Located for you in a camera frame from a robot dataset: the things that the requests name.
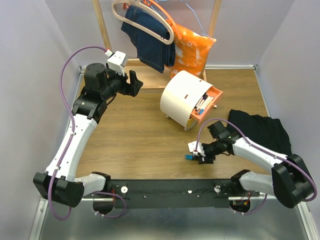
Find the cylindrical storage box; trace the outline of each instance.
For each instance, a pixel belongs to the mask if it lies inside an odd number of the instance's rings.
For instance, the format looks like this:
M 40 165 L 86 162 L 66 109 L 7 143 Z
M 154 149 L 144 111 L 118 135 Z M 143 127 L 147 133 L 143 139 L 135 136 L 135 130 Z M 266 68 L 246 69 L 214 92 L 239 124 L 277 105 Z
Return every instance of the cylindrical storage box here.
M 213 100 L 203 115 L 197 115 L 195 106 L 206 93 L 210 93 Z M 188 130 L 205 118 L 221 94 L 222 91 L 214 88 L 210 83 L 183 70 L 165 87 L 160 100 L 160 109 Z

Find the wooden post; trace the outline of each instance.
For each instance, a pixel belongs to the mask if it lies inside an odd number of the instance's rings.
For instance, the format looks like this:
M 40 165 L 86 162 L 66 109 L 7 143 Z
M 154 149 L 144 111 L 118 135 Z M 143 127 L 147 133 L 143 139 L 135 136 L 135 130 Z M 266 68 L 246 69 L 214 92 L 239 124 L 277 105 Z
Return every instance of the wooden post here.
M 99 28 L 100 28 L 100 32 L 102 35 L 104 46 L 106 49 L 109 49 L 110 51 L 112 51 L 107 28 L 106 28 L 106 23 L 105 23 L 104 16 L 101 11 L 100 2 L 99 2 L 99 0 L 92 0 L 92 4 L 93 4 L 94 11 L 95 11 L 96 19 L 99 24 Z
M 217 20 L 218 20 L 221 1 L 222 0 L 215 0 L 214 1 L 212 14 L 211 14 L 211 18 L 210 18 L 209 30 L 208 30 L 208 35 L 211 38 L 214 36 L 214 32 L 215 32 L 215 28 L 216 28 L 216 24 L 217 24 Z M 204 67 L 203 67 L 203 69 L 201 71 L 201 74 L 200 74 L 200 78 L 201 79 L 204 79 L 205 67 L 206 67 L 206 65 L 204 65 Z

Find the white wall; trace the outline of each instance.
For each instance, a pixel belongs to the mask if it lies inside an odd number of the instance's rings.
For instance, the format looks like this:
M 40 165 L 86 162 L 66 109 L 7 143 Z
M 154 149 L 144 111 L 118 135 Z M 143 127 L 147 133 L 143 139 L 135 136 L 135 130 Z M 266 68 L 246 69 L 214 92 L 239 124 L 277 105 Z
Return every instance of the white wall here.
M 70 48 L 103 45 L 91 0 L 45 0 Z M 197 13 L 207 33 L 214 5 L 213 0 L 186 0 Z M 122 22 L 111 12 L 112 0 L 100 0 L 113 50 L 137 56 L 127 34 L 120 30 Z M 223 0 L 214 37 L 217 43 L 210 51 L 207 64 L 258 64 L 270 41 L 286 17 L 294 0 Z M 201 34 L 196 18 L 185 3 L 169 0 L 160 3 L 180 25 Z M 92 52 L 77 58 L 81 65 L 106 60 Z
M 320 2 L 296 0 L 257 68 L 267 107 L 320 187 Z M 320 232 L 320 196 L 308 206 Z
M 0 239 L 29 238 L 40 194 L 33 185 L 54 157 L 67 124 L 59 94 L 70 54 L 43 0 L 3 1 L 0 8 Z M 64 78 L 75 94 L 75 64 Z

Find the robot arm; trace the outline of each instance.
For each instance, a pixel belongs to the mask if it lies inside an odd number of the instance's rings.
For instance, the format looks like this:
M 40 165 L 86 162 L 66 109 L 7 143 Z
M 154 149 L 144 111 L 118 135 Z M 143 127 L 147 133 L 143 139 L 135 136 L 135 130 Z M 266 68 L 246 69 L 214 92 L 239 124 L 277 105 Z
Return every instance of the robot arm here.
M 134 71 L 129 72 L 130 83 L 127 83 L 128 77 L 124 67 L 128 57 L 124 53 L 119 51 L 112 53 L 108 50 L 106 55 L 110 57 L 106 65 L 92 63 L 86 67 L 85 86 L 72 109 L 75 121 L 74 132 L 70 123 L 50 165 L 44 173 L 37 172 L 33 178 L 33 183 L 42 197 L 48 199 L 49 183 L 54 171 L 57 170 L 52 187 L 52 200 L 73 208 L 80 203 L 83 196 L 108 189 L 109 175 L 93 172 L 89 176 L 75 178 L 87 141 L 108 107 L 107 100 L 114 98 L 117 93 L 135 97 L 143 85 Z M 70 134 L 73 134 L 72 141 L 58 168 L 58 160 L 63 155 Z
M 195 151 L 196 141 L 188 144 L 189 151 L 192 152 L 192 159 L 198 160 L 199 164 L 213 164 L 217 155 L 228 152 L 230 155 L 250 160 L 271 174 L 264 175 L 243 170 L 231 178 L 231 181 L 234 182 L 232 188 L 235 192 L 256 191 L 273 195 L 287 208 L 293 208 L 314 192 L 311 183 L 301 172 L 278 159 L 287 159 L 311 178 L 300 156 L 280 154 L 260 146 L 248 138 L 244 139 L 239 133 L 230 134 L 221 121 L 208 126 L 208 130 L 217 141 L 209 144 L 198 143 L 197 151 Z

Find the black fabric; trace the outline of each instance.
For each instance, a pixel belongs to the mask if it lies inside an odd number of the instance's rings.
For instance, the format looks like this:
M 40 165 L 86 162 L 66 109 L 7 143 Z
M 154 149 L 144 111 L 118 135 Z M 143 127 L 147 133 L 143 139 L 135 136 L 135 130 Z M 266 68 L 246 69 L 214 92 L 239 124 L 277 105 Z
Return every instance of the black fabric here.
M 244 111 L 231 109 L 228 121 L 236 125 L 255 143 L 280 154 L 292 155 L 289 136 L 279 119 L 249 115 Z M 237 131 L 229 124 L 227 129 L 230 133 Z

